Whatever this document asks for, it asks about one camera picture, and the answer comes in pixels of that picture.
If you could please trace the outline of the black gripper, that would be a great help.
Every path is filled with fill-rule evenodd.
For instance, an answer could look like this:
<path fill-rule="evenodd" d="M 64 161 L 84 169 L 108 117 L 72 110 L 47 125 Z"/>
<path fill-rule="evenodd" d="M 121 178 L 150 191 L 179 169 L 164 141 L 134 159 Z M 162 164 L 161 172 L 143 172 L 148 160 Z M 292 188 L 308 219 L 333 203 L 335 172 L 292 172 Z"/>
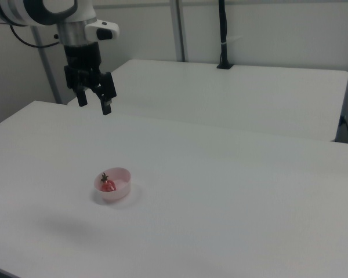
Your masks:
<path fill-rule="evenodd" d="M 67 65 L 64 67 L 66 83 L 76 92 L 78 104 L 88 104 L 84 88 L 92 88 L 98 96 L 103 115 L 111 113 L 112 99 L 117 96 L 112 74 L 101 73 L 101 56 L 97 42 L 82 46 L 64 46 Z"/>

